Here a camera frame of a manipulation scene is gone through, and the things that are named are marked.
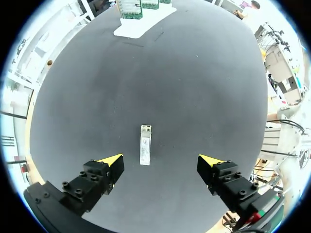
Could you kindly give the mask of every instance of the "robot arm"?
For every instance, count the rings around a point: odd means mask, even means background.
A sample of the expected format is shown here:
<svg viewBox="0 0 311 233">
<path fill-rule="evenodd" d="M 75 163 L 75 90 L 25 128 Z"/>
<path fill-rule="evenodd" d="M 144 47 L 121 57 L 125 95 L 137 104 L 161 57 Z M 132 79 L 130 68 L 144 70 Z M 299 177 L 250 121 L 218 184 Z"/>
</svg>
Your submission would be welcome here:
<svg viewBox="0 0 311 233">
<path fill-rule="evenodd" d="M 284 197 L 269 189 L 258 193 L 258 183 L 251 183 L 231 161 L 220 161 L 199 155 L 197 171 L 212 195 L 218 195 L 240 219 L 234 231 L 249 229 L 271 232 L 283 218 Z"/>
</svg>

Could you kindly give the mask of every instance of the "green connector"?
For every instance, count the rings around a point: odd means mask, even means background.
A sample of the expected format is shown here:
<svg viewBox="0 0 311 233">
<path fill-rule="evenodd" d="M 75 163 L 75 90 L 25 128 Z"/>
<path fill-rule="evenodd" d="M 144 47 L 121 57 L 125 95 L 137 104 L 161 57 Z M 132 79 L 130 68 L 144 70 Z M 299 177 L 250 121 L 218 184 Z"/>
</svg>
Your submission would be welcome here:
<svg viewBox="0 0 311 233">
<path fill-rule="evenodd" d="M 170 4 L 171 0 L 160 0 L 160 3 Z"/>
</svg>

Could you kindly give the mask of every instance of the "bolt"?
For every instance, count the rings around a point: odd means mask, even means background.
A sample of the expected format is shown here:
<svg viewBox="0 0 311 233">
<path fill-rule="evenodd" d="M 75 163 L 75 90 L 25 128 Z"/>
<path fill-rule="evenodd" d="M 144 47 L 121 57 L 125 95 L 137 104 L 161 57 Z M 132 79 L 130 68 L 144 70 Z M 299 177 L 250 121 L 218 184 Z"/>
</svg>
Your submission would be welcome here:
<svg viewBox="0 0 311 233">
<path fill-rule="evenodd" d="M 86 176 L 86 172 L 85 171 L 80 171 L 80 175 L 81 177 L 85 177 Z"/>
<path fill-rule="evenodd" d="M 231 180 L 231 177 L 230 176 L 225 176 L 224 178 L 224 181 L 227 182 L 227 181 L 230 181 Z"/>
<path fill-rule="evenodd" d="M 97 175 L 91 175 L 91 181 L 96 181 L 97 180 Z"/>
<path fill-rule="evenodd" d="M 252 189 L 258 189 L 258 187 L 259 187 L 259 183 L 253 183 Z"/>
<path fill-rule="evenodd" d="M 238 171 L 237 173 L 235 173 L 235 176 L 236 176 L 237 178 L 239 178 L 239 177 L 242 176 L 242 173 L 240 173 L 240 172 Z"/>
<path fill-rule="evenodd" d="M 244 189 L 242 189 L 242 190 L 239 191 L 239 195 L 240 195 L 240 196 L 243 197 L 243 196 L 245 196 L 245 194 L 246 194 L 246 191 L 245 191 Z"/>
<path fill-rule="evenodd" d="M 74 193 L 75 193 L 78 197 L 80 197 L 80 196 L 82 196 L 82 189 L 77 188 L 77 189 L 74 191 Z"/>
<path fill-rule="evenodd" d="M 43 197 L 44 198 L 48 198 L 50 195 L 49 195 L 49 193 L 48 192 L 45 192 L 44 194 L 43 194 Z"/>
<path fill-rule="evenodd" d="M 67 188 L 69 186 L 69 183 L 67 181 L 63 182 L 63 188 Z"/>
</svg>

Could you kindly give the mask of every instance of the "shelf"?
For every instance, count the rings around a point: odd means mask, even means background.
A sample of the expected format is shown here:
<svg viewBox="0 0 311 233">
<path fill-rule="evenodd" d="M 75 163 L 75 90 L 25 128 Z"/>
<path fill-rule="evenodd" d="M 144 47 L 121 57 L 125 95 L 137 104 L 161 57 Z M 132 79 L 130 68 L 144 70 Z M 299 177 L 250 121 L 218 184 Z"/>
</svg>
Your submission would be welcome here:
<svg viewBox="0 0 311 233">
<path fill-rule="evenodd" d="M 62 30 L 57 33 L 57 38 L 53 38 L 53 43 L 49 45 L 49 50 L 46 51 L 42 58 L 39 57 L 35 51 L 32 51 L 28 62 L 21 69 L 21 73 L 23 75 L 29 76 L 33 82 L 36 82 L 42 70 L 44 69 L 46 62 L 49 60 L 56 47 L 66 37 L 66 35 L 74 29 L 77 24 L 79 24 L 87 17 L 87 15 L 88 14 L 85 13 L 82 16 L 76 17 L 72 22 L 69 22 L 67 25 L 65 25 Z"/>
<path fill-rule="evenodd" d="M 24 29 L 24 32 L 22 34 L 22 39 L 26 40 L 25 45 L 23 46 L 22 50 L 20 51 L 20 54 L 16 57 L 14 54 L 14 60 L 15 64 L 11 65 L 12 73 L 14 73 L 19 65 L 19 62 L 21 61 L 25 51 L 27 51 L 28 46 L 31 44 L 33 39 L 36 37 L 38 32 L 44 28 L 46 24 L 49 23 L 49 21 L 52 21 L 54 17 L 57 16 L 58 13 L 61 12 L 61 10 L 73 2 L 76 2 L 74 0 L 54 0 L 47 6 L 45 6 L 45 10 L 41 11 L 39 14 L 33 15 L 29 22 L 27 23 L 26 27 L 27 29 Z"/>
</svg>

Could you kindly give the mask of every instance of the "black mount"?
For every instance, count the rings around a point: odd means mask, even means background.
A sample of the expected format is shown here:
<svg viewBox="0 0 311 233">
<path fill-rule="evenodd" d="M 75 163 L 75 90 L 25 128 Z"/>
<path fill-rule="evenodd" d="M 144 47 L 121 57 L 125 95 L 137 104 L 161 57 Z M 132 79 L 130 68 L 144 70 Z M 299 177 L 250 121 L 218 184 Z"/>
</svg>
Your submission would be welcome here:
<svg viewBox="0 0 311 233">
<path fill-rule="evenodd" d="M 72 181 L 62 183 L 63 192 L 48 181 L 44 185 L 35 183 L 24 191 L 29 207 L 48 232 L 112 233 L 81 216 L 91 211 L 103 194 L 111 192 L 124 171 L 123 156 L 110 166 L 90 160 L 83 170 Z"/>
<path fill-rule="evenodd" d="M 236 212 L 240 216 L 233 230 L 240 229 L 245 224 L 255 224 L 264 215 L 267 218 L 269 216 L 266 215 L 267 212 L 272 210 L 272 207 L 277 207 L 277 211 L 280 210 L 284 201 L 284 197 L 279 198 L 277 192 L 272 189 L 260 195 L 258 183 L 249 182 L 238 171 L 238 165 L 231 161 L 211 166 L 199 156 L 197 171 L 211 194 L 218 195 L 231 212 Z"/>
</svg>

